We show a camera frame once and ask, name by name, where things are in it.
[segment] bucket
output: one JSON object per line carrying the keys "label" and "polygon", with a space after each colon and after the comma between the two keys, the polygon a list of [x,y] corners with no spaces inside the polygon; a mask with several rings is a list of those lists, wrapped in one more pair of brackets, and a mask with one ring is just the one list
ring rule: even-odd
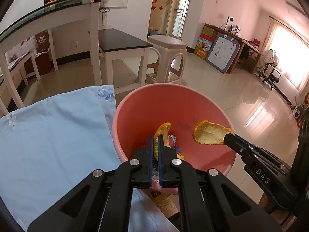
{"label": "bucket", "polygon": [[[192,134],[203,120],[234,130],[217,104],[195,90],[167,83],[140,87],[129,93],[116,110],[112,125],[116,152],[122,162],[133,159],[135,150],[147,144],[148,136],[154,136],[161,124],[170,122],[169,134],[177,137],[176,145],[187,162],[203,171],[216,168],[226,176],[236,153],[226,145],[197,144]],[[178,194],[177,189],[163,189],[154,181],[152,188]]]}

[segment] light blue tablecloth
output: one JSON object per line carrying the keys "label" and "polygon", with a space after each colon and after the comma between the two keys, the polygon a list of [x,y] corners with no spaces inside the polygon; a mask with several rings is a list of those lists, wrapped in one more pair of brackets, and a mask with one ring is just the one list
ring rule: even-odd
{"label": "light blue tablecloth", "polygon": [[[56,95],[0,119],[0,196],[20,226],[30,223],[95,169],[120,160],[111,127],[112,86]],[[132,197],[129,231],[178,231],[142,191]]]}

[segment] cardboard box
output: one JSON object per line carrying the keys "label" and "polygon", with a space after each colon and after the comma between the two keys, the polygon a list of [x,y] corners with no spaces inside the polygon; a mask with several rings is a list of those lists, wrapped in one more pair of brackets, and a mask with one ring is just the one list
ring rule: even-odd
{"label": "cardboard box", "polygon": [[211,46],[214,43],[214,41],[215,40],[213,38],[201,34],[200,37],[198,38],[194,54],[206,60],[208,52],[211,49]]}
{"label": "cardboard box", "polygon": [[204,34],[204,35],[206,35],[208,37],[216,39],[218,31],[208,27],[207,24],[205,24],[204,28],[203,28],[203,31],[202,31],[202,34]]}

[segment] glass tabletop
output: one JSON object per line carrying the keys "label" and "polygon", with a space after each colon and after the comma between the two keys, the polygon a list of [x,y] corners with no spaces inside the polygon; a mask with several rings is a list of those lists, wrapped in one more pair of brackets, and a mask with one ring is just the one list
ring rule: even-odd
{"label": "glass tabletop", "polygon": [[60,0],[54,3],[50,3],[47,5],[44,5],[29,14],[23,16],[21,19],[13,23],[11,26],[9,26],[6,30],[4,30],[0,34],[0,43],[6,39],[9,35],[11,35],[16,30],[20,29],[22,26],[25,26],[26,24],[44,16],[49,13],[55,12],[57,10],[65,9],[72,6],[77,6],[80,4],[88,4],[88,3],[94,3],[94,2],[100,2],[101,0]]}

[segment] blue floral pattern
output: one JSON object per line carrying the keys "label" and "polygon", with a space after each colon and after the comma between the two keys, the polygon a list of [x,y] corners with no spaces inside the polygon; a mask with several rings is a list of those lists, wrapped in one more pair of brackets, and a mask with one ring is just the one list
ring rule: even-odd
{"label": "blue floral pattern", "polygon": [[99,99],[103,98],[106,101],[109,99],[115,100],[114,90],[112,88],[107,88],[106,86],[102,86],[95,95]]}
{"label": "blue floral pattern", "polygon": [[14,130],[16,128],[16,116],[13,113],[10,113],[7,115],[7,119],[9,120],[9,125],[12,127]]}

